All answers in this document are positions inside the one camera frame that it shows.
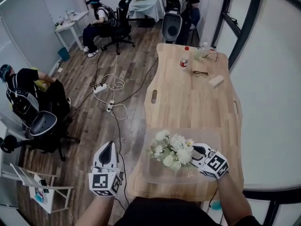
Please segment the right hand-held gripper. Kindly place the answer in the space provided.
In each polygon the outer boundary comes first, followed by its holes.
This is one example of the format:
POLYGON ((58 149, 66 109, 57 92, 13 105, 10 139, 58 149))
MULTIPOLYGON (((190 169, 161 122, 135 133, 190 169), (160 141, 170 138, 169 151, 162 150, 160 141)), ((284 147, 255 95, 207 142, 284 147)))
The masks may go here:
POLYGON ((195 143, 193 148, 198 153, 208 153, 206 157, 200 154, 191 159, 191 164, 199 168, 200 173, 215 179, 220 179, 229 169, 228 160, 219 152, 215 151, 206 143, 195 143))

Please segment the clear plastic tray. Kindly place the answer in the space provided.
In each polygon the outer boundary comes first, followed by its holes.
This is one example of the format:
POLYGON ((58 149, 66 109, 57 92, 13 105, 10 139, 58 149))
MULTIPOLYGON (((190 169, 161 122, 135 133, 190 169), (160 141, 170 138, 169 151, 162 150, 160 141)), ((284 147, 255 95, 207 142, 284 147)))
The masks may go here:
MULTIPOLYGON (((155 135, 162 131, 162 128, 152 128, 145 134, 143 150, 141 153, 141 173, 146 182, 154 184, 195 184, 213 181, 214 178, 204 176, 199 170, 192 166, 191 169, 181 168, 178 171, 167 168, 163 163, 151 158, 148 152, 149 146, 155 135)), ((212 129, 170 129, 170 135, 181 135, 186 139, 192 139, 195 143, 206 143, 215 151, 221 150, 219 134, 212 129)), ((199 156, 197 151, 193 152, 193 157, 199 156)))

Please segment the white flowers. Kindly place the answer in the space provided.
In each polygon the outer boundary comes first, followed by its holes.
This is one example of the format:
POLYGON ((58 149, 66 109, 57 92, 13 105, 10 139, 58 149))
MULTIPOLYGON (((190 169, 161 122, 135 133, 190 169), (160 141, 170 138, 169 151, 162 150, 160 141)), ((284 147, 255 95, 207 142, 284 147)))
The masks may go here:
POLYGON ((172 170, 178 171, 181 168, 192 168, 192 154, 194 141, 185 139, 185 137, 174 134, 164 129, 155 135, 149 146, 148 152, 151 158, 163 163, 163 165, 172 170))

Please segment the person's left forearm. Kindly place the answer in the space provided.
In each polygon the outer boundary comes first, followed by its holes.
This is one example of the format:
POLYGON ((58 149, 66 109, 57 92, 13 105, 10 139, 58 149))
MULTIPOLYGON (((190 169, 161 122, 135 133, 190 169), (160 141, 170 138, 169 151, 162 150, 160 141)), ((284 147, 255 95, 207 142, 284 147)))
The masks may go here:
POLYGON ((115 197, 97 196, 81 215, 75 226, 107 226, 115 197))

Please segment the person's right forearm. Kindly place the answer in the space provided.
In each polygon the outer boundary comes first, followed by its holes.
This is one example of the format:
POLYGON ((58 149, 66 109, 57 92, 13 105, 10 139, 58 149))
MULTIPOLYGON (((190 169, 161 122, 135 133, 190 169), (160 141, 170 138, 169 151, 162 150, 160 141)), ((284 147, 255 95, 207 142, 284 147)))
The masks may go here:
POLYGON ((228 226, 234 226, 239 220, 252 215, 249 202, 228 172, 217 180, 217 185, 222 211, 228 226))

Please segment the teal fluffy duster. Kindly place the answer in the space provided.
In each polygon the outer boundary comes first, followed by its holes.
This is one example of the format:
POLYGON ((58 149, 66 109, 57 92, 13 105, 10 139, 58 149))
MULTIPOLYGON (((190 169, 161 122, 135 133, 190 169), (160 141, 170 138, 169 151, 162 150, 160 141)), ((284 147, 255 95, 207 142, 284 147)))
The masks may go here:
POLYGON ((209 208, 212 209, 212 210, 215 210, 215 211, 221 210, 221 209, 222 209, 221 201, 220 201, 220 200, 212 201, 212 202, 209 204, 209 208))

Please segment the person's black shirt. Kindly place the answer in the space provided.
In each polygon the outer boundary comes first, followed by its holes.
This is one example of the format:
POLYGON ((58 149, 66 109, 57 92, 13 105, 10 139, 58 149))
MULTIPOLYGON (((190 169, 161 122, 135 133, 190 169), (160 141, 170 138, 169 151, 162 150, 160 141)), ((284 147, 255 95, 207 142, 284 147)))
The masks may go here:
POLYGON ((114 226, 222 226, 194 202, 136 197, 114 226))

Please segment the black white-rimmed office chair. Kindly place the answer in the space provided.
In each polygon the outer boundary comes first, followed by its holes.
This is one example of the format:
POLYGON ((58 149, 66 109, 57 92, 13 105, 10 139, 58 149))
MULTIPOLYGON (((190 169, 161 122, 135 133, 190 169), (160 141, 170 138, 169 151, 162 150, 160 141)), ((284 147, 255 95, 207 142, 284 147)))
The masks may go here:
POLYGON ((53 113, 42 111, 29 129, 33 139, 21 141, 20 145, 29 146, 30 151, 39 149, 43 154, 58 151, 61 161, 65 161, 61 139, 74 140, 76 143, 80 143, 80 139, 68 135, 67 129, 72 122, 73 119, 69 116, 58 120, 53 113))

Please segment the white wooden rack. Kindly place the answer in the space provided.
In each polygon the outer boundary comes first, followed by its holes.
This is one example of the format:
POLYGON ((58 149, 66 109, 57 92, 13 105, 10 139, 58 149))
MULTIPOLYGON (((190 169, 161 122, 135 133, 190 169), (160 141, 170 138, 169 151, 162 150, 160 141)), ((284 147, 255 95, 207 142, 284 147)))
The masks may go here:
POLYGON ((69 208, 72 186, 55 186, 56 174, 45 174, 31 171, 13 164, 0 163, 0 177, 20 181, 29 188, 30 198, 40 205, 48 214, 69 208), (65 200, 64 206, 54 209, 55 194, 65 200))

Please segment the beige rectangular case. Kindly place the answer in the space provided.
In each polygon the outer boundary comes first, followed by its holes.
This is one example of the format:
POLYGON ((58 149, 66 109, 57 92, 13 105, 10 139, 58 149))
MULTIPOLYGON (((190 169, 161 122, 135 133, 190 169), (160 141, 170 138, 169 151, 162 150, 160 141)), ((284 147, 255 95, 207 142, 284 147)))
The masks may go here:
POLYGON ((217 87, 219 84, 223 82, 224 78, 221 75, 216 76, 215 78, 211 79, 209 81, 209 84, 212 86, 212 88, 217 87))

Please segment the red cap clear bottle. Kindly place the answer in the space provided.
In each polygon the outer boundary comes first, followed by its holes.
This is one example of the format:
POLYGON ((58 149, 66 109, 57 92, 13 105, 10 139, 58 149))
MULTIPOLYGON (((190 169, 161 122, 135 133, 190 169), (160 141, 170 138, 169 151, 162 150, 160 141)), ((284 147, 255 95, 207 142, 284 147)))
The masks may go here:
POLYGON ((180 67, 182 70, 185 70, 187 68, 188 61, 189 61, 189 47, 185 46, 180 60, 180 67))

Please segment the grey white-rimmed chair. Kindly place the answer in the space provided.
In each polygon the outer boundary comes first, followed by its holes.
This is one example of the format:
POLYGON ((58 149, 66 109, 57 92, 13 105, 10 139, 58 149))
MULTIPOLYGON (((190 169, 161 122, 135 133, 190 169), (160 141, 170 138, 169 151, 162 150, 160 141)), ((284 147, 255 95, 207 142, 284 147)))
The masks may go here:
POLYGON ((166 41, 177 39, 182 26, 182 17, 176 13, 166 13, 162 22, 162 35, 166 41))

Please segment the blue chair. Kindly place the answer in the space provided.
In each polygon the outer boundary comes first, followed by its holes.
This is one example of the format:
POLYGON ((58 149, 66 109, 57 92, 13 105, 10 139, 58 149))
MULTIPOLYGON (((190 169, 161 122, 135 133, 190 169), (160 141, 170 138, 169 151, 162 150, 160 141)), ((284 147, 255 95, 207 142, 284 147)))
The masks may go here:
POLYGON ((193 36, 196 30, 196 27, 200 21, 201 14, 199 8, 191 8, 190 10, 190 18, 191 18, 191 26, 190 32, 192 32, 191 41, 193 40, 193 36))

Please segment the thin frame eyeglasses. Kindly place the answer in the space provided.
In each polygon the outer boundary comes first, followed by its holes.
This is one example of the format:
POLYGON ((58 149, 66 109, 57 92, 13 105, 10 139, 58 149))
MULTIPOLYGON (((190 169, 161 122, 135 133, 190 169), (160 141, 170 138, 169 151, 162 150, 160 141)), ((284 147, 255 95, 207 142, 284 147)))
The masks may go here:
POLYGON ((218 53, 208 53, 206 55, 203 55, 202 58, 216 62, 218 60, 218 55, 218 53))

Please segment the dark window frame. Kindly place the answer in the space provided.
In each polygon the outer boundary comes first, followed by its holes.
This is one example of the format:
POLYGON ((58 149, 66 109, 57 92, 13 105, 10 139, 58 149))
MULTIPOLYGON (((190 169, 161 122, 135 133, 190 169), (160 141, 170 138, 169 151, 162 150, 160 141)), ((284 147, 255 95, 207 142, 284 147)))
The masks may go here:
POLYGON ((246 193, 264 226, 301 226, 301 0, 227 0, 223 17, 246 193))

